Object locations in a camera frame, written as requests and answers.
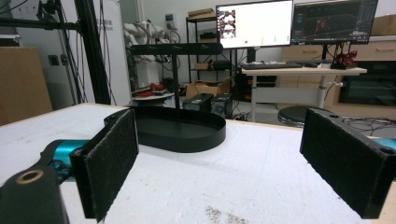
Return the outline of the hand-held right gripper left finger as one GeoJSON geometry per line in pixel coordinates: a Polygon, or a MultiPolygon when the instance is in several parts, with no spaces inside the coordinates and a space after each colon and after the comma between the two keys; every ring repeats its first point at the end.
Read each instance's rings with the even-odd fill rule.
{"type": "Polygon", "coordinates": [[[133,109],[105,118],[105,127],[70,153],[85,218],[106,217],[138,153],[133,109]]]}

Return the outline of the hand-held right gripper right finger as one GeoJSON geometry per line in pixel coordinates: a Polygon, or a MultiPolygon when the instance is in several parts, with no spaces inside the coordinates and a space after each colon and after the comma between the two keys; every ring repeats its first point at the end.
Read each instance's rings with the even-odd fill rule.
{"type": "Polygon", "coordinates": [[[306,110],[300,152],[362,218],[378,218],[396,175],[396,150],[378,144],[334,113],[306,110]]]}

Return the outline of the round black stool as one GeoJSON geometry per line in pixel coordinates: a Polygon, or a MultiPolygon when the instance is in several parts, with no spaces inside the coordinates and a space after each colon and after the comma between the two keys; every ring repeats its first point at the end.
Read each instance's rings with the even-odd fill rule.
{"type": "Polygon", "coordinates": [[[282,108],[277,113],[277,119],[290,127],[304,127],[305,114],[308,108],[327,112],[327,109],[310,105],[294,105],[282,108]]]}

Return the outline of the black cabinet appliance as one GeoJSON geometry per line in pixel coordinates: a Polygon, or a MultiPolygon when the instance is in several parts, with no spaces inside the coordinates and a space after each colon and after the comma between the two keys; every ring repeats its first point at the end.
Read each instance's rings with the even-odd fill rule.
{"type": "Polygon", "coordinates": [[[367,72],[342,78],[338,102],[396,106],[396,61],[357,61],[357,66],[367,72]]]}

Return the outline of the black oval two-tier rack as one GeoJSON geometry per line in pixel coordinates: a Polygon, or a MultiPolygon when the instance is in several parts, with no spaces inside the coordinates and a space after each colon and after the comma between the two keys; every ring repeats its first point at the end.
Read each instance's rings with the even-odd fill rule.
{"type": "Polygon", "coordinates": [[[106,118],[103,140],[110,145],[144,145],[179,153],[194,153],[220,145],[226,138],[225,118],[209,111],[175,106],[131,106],[106,118]]]}

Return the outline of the red tool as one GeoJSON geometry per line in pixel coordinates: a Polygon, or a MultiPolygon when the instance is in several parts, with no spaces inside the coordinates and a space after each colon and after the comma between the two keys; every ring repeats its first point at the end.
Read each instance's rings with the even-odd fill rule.
{"type": "Polygon", "coordinates": [[[149,97],[153,95],[163,95],[166,89],[161,83],[150,83],[147,87],[138,89],[133,93],[134,97],[149,97]]]}

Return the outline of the light wooden desk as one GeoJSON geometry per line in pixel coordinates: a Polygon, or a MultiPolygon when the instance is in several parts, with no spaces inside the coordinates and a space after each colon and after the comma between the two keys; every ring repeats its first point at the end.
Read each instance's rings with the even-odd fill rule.
{"type": "Polygon", "coordinates": [[[286,69],[262,69],[262,70],[242,70],[242,74],[252,77],[251,86],[251,121],[256,121],[256,104],[303,104],[315,105],[322,108],[325,103],[327,90],[327,78],[331,76],[359,76],[367,70],[359,67],[346,70],[330,68],[286,68],[286,69]],[[294,87],[258,87],[257,77],[319,77],[320,82],[316,88],[294,88],[294,87]]]}

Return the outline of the red and black gadget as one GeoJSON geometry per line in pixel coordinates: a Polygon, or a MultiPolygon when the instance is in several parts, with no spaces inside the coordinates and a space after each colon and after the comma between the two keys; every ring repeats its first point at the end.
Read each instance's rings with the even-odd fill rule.
{"type": "Polygon", "coordinates": [[[357,51],[352,50],[348,53],[338,54],[331,64],[331,69],[346,70],[355,68],[357,66],[355,58],[357,57],[357,51]]]}

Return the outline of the black computer case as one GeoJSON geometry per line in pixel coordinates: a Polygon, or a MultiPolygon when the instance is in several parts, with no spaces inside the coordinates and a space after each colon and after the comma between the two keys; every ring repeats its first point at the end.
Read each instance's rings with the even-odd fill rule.
{"type": "Polygon", "coordinates": [[[233,115],[233,97],[231,94],[217,94],[211,100],[211,112],[225,119],[230,119],[233,115]]]}
{"type": "Polygon", "coordinates": [[[186,110],[209,112],[213,97],[214,95],[211,93],[199,93],[190,99],[186,99],[182,106],[186,110]]]}

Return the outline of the light wooden cabinet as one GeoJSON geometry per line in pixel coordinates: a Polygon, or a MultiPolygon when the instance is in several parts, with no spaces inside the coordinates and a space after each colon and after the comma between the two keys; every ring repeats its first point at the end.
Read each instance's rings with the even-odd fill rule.
{"type": "MultiPolygon", "coordinates": [[[[368,45],[354,45],[351,49],[358,52],[358,61],[396,61],[396,35],[374,36],[368,45]]],[[[321,53],[322,46],[290,46],[282,49],[281,59],[283,62],[320,59],[321,53]]],[[[305,89],[316,88],[319,82],[320,77],[279,77],[277,85],[305,89]]],[[[326,109],[347,117],[396,119],[396,106],[340,103],[340,90],[340,87],[332,86],[325,100],[326,109]]]]}

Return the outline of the brown cardboard panel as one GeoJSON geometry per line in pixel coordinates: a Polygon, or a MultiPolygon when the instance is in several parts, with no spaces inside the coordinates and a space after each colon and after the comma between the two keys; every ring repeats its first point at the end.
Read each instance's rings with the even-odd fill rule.
{"type": "Polygon", "coordinates": [[[0,47],[0,126],[51,111],[38,49],[0,47]]]}

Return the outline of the black keyboard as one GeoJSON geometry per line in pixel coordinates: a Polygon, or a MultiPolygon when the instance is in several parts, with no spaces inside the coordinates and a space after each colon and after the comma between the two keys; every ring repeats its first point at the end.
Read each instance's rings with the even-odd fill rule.
{"type": "Polygon", "coordinates": [[[241,67],[245,70],[263,70],[263,69],[289,69],[304,67],[298,63],[243,63],[241,67]]]}

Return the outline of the open cardboard box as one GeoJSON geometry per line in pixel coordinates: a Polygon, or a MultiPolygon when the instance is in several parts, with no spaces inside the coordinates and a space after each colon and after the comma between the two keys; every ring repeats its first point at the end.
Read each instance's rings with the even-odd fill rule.
{"type": "Polygon", "coordinates": [[[229,93],[231,88],[231,82],[231,77],[223,81],[195,81],[187,86],[186,98],[190,99],[191,97],[200,93],[211,93],[213,95],[229,93]]]}

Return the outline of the monitor with dark screen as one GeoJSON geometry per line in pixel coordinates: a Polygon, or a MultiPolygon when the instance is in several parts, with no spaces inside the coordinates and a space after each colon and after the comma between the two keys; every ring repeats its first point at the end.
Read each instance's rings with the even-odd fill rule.
{"type": "Polygon", "coordinates": [[[367,44],[378,0],[324,0],[294,5],[290,43],[367,44]]]}

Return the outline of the large cardboard box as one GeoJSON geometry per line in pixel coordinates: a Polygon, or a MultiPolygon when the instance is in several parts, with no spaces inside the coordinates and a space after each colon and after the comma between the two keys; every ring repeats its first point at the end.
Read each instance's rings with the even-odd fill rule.
{"type": "Polygon", "coordinates": [[[375,18],[372,35],[396,35],[396,14],[375,18]]]}

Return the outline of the black metal shelf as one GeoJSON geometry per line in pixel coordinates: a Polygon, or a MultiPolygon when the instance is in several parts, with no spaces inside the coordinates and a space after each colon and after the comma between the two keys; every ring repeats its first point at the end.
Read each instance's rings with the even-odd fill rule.
{"type": "Polygon", "coordinates": [[[186,20],[187,43],[191,46],[188,55],[189,82],[212,75],[216,80],[226,73],[233,75],[233,52],[224,50],[217,38],[217,18],[190,18],[186,20]]]}

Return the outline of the monitor with white screen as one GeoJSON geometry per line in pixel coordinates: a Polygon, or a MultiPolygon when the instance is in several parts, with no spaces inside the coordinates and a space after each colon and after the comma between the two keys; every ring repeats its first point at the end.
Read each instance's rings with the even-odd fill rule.
{"type": "Polygon", "coordinates": [[[290,44],[293,0],[217,5],[218,41],[225,49],[290,44]]]}

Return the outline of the flat cardboard box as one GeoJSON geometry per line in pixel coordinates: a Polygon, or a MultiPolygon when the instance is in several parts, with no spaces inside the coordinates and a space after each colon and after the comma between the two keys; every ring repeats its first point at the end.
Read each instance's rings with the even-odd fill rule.
{"type": "Polygon", "coordinates": [[[191,20],[214,18],[215,16],[216,12],[212,8],[204,8],[188,12],[188,18],[191,20]]]}

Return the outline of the black metal frame stand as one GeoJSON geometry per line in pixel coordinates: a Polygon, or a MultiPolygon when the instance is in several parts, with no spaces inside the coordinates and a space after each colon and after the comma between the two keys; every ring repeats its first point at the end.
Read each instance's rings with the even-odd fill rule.
{"type": "Polygon", "coordinates": [[[93,0],[74,0],[78,21],[65,22],[62,20],[61,0],[54,0],[57,7],[59,22],[30,21],[23,19],[0,18],[1,27],[22,27],[45,30],[58,29],[61,31],[74,30],[82,35],[94,100],[97,104],[110,105],[110,93],[106,77],[106,67],[103,60],[99,30],[96,23],[93,0]]]}

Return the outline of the black wall sockets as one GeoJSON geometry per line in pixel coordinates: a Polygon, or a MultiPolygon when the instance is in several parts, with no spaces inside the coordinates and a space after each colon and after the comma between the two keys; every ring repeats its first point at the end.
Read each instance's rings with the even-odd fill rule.
{"type": "Polygon", "coordinates": [[[49,60],[49,64],[52,66],[68,65],[68,59],[65,54],[61,54],[61,55],[51,54],[48,56],[48,60],[49,60]]]}

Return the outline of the white wall control box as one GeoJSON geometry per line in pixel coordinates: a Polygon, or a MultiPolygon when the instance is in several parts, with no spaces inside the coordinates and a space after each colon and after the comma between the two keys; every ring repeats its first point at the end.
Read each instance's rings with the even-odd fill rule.
{"type": "Polygon", "coordinates": [[[168,30],[175,31],[177,29],[177,15],[175,13],[166,14],[165,24],[168,30]]]}

